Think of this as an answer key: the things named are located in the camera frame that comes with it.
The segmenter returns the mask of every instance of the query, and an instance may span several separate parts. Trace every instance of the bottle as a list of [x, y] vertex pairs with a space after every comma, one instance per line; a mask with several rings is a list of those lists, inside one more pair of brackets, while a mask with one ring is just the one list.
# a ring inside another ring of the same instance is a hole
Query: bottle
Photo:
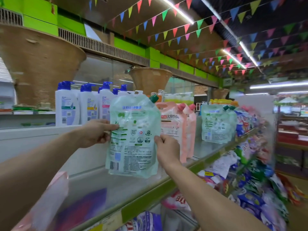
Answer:
[[110, 91], [112, 82], [105, 81], [103, 86], [98, 89], [98, 117], [99, 119], [107, 119], [110, 121], [110, 102], [115, 98], [115, 95]]
[[124, 95], [129, 95], [127, 93], [127, 84], [122, 84], [121, 88], [120, 88], [120, 90], [118, 92], [118, 96], [124, 96]]
[[112, 90], [112, 93], [113, 93], [115, 96], [117, 96], [119, 90], [120, 90], [119, 88], [114, 88], [114, 89]]
[[80, 123], [86, 124], [92, 119], [97, 119], [97, 97], [92, 93], [94, 84], [86, 83], [81, 86], [78, 95], [80, 105]]
[[78, 125], [80, 108], [76, 95], [71, 90], [73, 82], [63, 81], [58, 84], [56, 97], [56, 126]]

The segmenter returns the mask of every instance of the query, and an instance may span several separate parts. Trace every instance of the pink package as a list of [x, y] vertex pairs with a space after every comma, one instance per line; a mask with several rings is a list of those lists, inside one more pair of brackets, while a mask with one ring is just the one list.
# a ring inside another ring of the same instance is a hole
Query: pink package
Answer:
[[187, 105], [182, 103], [178, 105], [179, 110], [182, 110], [187, 116], [186, 122], [186, 135], [187, 135], [187, 158], [191, 158], [194, 155], [195, 136], [196, 136], [196, 124], [197, 116], [194, 112], [195, 105]]
[[66, 172], [57, 173], [44, 194], [12, 231], [45, 231], [68, 195]]
[[180, 144], [180, 161], [187, 158], [187, 116], [175, 102], [155, 103], [161, 112], [161, 134], [174, 137]]
[[191, 211], [190, 206], [180, 191], [164, 199], [161, 204], [169, 209]]

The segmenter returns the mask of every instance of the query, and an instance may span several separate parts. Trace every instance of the vent grille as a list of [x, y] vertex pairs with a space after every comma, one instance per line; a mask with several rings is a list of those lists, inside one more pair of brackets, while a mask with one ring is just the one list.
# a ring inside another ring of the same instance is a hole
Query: vent grille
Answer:
[[212, 87], [218, 87], [219, 86], [219, 84], [217, 82], [210, 81], [208, 79], [205, 79], [205, 78], [202, 78], [202, 77], [199, 77], [199, 76], [195, 76], [193, 74], [181, 71], [179, 69], [175, 69], [173, 67], [167, 66], [167, 65], [162, 64], [162, 63], [160, 64], [160, 68], [161, 69], [167, 69], [167, 70], [171, 71], [175, 77], [178, 77], [178, 78], [181, 78], [181, 79], [184, 79], [184, 80], [188, 80], [188, 81], [195, 82], [195, 83], [202, 84], [202, 85], [206, 85], [206, 86], [212, 86]]
[[0, 8], [0, 23], [23, 26], [22, 15]]
[[59, 28], [59, 37], [79, 46], [82, 49], [95, 51], [109, 58], [118, 59], [130, 64], [150, 67], [150, 59], [132, 54], [109, 44]]

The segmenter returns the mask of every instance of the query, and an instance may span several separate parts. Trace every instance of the forearm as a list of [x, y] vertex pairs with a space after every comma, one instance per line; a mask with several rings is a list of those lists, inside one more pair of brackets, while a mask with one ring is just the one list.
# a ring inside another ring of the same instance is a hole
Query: forearm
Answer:
[[74, 132], [0, 164], [0, 230], [11, 230], [78, 149]]
[[175, 165], [167, 173], [187, 200], [202, 231], [268, 230], [252, 214], [211, 188], [189, 169]]

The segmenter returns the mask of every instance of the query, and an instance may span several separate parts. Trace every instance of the person's left hand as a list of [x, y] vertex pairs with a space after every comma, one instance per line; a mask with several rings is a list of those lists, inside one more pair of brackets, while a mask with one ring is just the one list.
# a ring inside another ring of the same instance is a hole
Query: person's left hand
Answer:
[[77, 135], [79, 147], [87, 148], [96, 143], [106, 143], [110, 140], [110, 134], [106, 131], [114, 131], [118, 128], [119, 125], [109, 124], [107, 120], [97, 119], [87, 122], [73, 132]]

